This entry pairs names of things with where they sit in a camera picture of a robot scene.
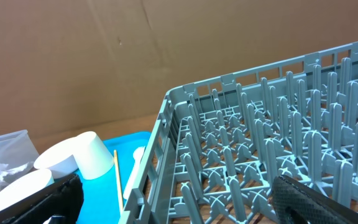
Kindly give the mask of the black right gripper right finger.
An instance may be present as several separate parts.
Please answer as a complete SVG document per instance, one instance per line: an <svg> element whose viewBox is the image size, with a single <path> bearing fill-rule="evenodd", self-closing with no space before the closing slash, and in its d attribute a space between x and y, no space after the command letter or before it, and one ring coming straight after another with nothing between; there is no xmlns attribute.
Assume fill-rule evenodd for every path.
<svg viewBox="0 0 358 224"><path fill-rule="evenodd" d="M273 209L279 224L358 224L358 213L287 175L272 185Z"/></svg>

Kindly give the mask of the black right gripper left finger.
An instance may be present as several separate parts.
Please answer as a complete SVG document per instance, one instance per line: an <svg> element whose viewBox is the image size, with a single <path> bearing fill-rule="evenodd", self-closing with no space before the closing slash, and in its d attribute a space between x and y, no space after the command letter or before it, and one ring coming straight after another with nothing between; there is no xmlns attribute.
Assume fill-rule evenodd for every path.
<svg viewBox="0 0 358 224"><path fill-rule="evenodd" d="M83 184L69 174L0 211L0 224L76 223L84 202Z"/></svg>

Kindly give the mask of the white bowl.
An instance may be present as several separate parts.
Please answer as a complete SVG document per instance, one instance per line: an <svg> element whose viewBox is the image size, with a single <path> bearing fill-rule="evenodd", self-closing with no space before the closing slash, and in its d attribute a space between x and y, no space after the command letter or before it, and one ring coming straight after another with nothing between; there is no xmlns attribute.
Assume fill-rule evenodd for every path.
<svg viewBox="0 0 358 224"><path fill-rule="evenodd" d="M0 211L54 183L52 172L39 169L30 172L0 191Z"/></svg>

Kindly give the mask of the pink bowl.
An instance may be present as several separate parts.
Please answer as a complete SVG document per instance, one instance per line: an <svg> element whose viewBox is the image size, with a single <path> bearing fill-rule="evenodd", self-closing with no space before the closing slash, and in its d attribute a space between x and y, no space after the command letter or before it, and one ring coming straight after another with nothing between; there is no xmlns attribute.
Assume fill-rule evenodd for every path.
<svg viewBox="0 0 358 224"><path fill-rule="evenodd" d="M78 169L73 151L76 137L65 139L43 152L34 162L35 169L48 169L54 179L60 179Z"/></svg>

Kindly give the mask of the white paper cup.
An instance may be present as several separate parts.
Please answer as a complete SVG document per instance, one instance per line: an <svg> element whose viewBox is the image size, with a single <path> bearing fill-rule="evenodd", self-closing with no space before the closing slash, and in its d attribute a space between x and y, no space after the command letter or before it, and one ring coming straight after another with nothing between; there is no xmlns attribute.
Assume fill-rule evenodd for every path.
<svg viewBox="0 0 358 224"><path fill-rule="evenodd" d="M114 156L94 131L74 137L73 157L84 179L93 180L106 174L114 165Z"/></svg>

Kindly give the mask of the wooden chopstick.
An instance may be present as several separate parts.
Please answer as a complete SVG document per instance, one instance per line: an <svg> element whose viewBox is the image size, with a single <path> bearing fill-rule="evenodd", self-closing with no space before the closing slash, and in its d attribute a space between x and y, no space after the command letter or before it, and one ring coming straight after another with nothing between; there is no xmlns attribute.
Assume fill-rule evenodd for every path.
<svg viewBox="0 0 358 224"><path fill-rule="evenodd" d="M122 196L122 187L121 187L121 177L119 172L119 163L118 163L118 156L117 151L114 150L114 166L115 166L115 172L116 172L116 185L117 185L117 199L119 203L119 212L122 213L124 210L124 199Z"/></svg>

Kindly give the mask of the white plastic fork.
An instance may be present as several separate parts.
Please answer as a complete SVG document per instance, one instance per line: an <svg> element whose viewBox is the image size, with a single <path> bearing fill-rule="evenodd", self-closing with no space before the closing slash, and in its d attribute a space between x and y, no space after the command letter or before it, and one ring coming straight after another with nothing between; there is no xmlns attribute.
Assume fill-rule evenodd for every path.
<svg viewBox="0 0 358 224"><path fill-rule="evenodd" d="M136 175L139 171L139 167L140 167L140 162L142 160L142 156L144 155L144 151L145 151L145 146L141 146L138 147L134 152L133 152L133 158L134 158L134 166L131 170L131 174L129 176L129 179L127 181L126 187L124 189L124 193L123 193L123 197L124 199L128 199L131 193L131 190L133 188L133 184L136 178Z"/></svg>

